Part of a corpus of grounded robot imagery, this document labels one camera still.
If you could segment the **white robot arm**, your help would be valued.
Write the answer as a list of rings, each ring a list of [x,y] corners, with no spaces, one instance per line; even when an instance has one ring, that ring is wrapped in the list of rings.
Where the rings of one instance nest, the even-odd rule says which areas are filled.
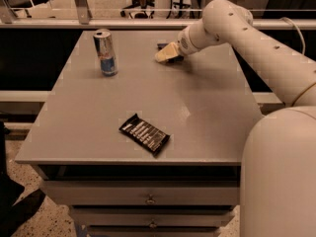
[[[229,43],[283,102],[245,142],[241,237],[316,237],[316,62],[253,26],[247,9],[208,3],[197,22],[155,56],[164,62]]]

